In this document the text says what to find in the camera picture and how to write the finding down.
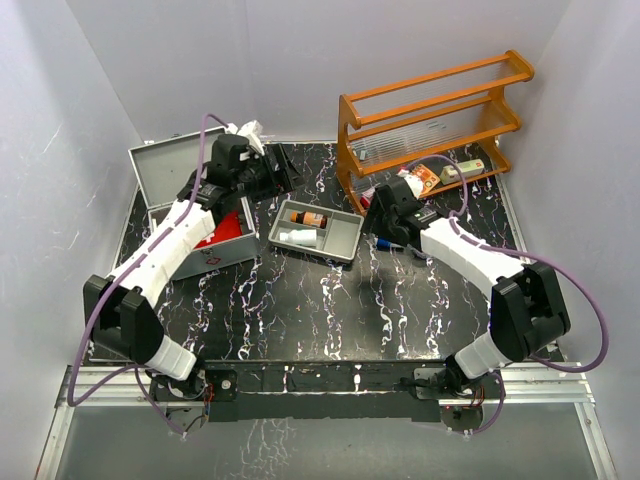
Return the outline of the white medicine bottle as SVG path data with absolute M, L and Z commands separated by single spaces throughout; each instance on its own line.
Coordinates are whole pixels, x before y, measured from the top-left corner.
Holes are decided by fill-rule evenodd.
M 278 240 L 291 245 L 315 248 L 318 242 L 318 232 L 314 229 L 281 231 L 278 234 Z

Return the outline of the brown syrup bottle orange cap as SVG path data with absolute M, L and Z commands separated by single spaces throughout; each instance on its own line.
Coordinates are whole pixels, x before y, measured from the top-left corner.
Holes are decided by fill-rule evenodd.
M 329 217 L 320 213 L 311 211 L 292 212 L 290 221 L 309 227 L 325 229 L 328 224 Z

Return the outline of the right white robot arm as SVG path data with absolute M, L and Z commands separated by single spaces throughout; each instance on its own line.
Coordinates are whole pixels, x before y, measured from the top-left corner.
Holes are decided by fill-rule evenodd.
M 363 229 L 443 262 L 490 302 L 487 331 L 449 355 L 440 372 L 417 381 L 419 387 L 469 396 L 482 376 L 530 357 L 571 328 L 551 267 L 490 250 L 419 201 L 406 177 L 376 187 Z

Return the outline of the red first aid pouch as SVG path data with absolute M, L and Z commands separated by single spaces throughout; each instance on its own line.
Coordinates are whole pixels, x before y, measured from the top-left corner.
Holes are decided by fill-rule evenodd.
M 227 214 L 211 235 L 203 238 L 195 249 L 207 248 L 243 235 L 240 215 L 237 211 Z

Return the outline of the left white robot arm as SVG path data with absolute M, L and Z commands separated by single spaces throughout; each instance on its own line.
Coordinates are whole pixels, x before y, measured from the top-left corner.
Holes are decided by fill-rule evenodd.
M 165 333 L 155 313 L 159 295 L 239 201 L 278 197 L 301 182 L 280 145 L 262 147 L 247 134 L 231 133 L 201 145 L 196 169 L 158 229 L 118 268 L 84 284 L 86 338 L 171 378 L 182 397 L 200 396 L 207 376 L 196 368 L 197 356 Z

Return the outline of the grey divided tray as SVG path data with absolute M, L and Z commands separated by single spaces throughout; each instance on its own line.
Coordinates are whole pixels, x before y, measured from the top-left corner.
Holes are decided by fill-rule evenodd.
M 311 211 L 327 215 L 328 224 L 325 229 L 309 227 L 290 221 L 292 212 Z M 351 263 L 357 252 L 364 218 L 360 215 L 343 212 L 322 206 L 314 206 L 293 200 L 284 200 L 268 235 L 269 242 L 278 248 L 298 253 L 322 257 L 344 264 Z M 315 248 L 301 247 L 280 242 L 281 231 L 294 229 L 314 229 L 318 232 Z

